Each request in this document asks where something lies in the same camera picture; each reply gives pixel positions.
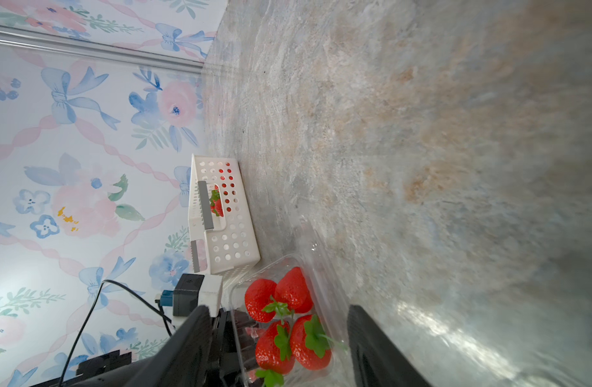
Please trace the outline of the left aluminium corner post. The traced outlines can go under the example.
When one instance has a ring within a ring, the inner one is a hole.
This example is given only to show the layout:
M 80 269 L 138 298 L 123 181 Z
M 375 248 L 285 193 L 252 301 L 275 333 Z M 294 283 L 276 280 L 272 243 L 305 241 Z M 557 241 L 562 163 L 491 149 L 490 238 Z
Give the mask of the left aluminium corner post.
M 140 52 L 129 48 L 116 48 L 14 27 L 0 26 L 0 45 L 104 61 L 117 61 L 189 74 L 201 74 L 203 69 L 203 63 L 197 61 Z

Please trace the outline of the white perforated plastic basket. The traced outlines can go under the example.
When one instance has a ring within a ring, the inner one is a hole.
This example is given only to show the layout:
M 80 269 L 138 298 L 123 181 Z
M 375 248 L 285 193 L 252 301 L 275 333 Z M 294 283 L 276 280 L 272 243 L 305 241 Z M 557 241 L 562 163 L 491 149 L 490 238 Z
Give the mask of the white perforated plastic basket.
M 192 156 L 188 221 L 196 273 L 228 280 L 260 261 L 237 160 Z

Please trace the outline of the strawberry with stem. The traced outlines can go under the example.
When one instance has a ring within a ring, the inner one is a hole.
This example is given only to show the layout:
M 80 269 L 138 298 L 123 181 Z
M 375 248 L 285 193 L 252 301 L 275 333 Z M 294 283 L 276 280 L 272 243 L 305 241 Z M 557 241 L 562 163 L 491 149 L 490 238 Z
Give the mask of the strawberry with stem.
M 274 298 L 285 303 L 290 311 L 305 314 L 313 309 L 314 303 L 300 267 L 291 269 L 277 284 Z

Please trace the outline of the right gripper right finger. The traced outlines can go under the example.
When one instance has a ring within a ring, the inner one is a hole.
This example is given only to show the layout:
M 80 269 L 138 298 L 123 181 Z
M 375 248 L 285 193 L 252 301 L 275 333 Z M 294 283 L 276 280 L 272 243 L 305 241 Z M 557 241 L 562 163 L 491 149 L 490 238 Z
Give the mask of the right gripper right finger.
M 349 307 L 347 328 L 356 385 L 431 386 L 363 307 Z

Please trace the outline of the strawberry lone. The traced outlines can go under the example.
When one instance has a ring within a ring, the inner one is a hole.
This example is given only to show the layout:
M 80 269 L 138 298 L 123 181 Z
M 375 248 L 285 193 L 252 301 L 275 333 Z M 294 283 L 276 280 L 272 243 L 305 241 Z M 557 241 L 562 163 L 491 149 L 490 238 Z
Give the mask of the strawberry lone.
M 255 280 L 247 288 L 244 295 L 245 308 L 249 316 L 256 322 L 269 323 L 276 315 L 273 308 L 270 311 L 265 311 L 265 308 L 273 303 L 272 297 L 276 286 L 276 282 L 261 278 Z

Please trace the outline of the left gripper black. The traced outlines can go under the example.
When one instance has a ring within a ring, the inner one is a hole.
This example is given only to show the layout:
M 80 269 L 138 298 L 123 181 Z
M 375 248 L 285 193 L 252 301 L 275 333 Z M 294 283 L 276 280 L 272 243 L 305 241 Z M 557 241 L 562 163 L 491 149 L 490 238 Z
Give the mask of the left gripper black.
M 221 309 L 212 321 L 206 386 L 257 386 L 257 322 L 243 311 Z

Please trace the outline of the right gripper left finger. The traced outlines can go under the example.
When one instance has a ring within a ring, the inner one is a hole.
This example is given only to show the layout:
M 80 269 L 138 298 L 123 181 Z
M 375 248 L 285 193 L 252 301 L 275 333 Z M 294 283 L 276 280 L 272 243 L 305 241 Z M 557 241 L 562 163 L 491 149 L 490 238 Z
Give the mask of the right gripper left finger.
M 207 306 L 196 307 L 165 346 L 131 380 L 132 386 L 202 386 L 212 343 Z

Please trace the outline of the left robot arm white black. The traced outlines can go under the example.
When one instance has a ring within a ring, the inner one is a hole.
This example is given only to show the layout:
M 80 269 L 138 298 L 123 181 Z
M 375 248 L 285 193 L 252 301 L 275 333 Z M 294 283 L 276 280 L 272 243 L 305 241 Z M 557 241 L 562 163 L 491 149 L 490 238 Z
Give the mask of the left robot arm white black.
M 247 382 L 244 366 L 257 365 L 254 340 L 236 325 L 252 327 L 241 311 L 220 311 L 215 319 L 191 315 L 156 354 L 135 361 L 115 350 L 73 361 L 74 374 L 51 377 L 42 386 L 260 386 Z

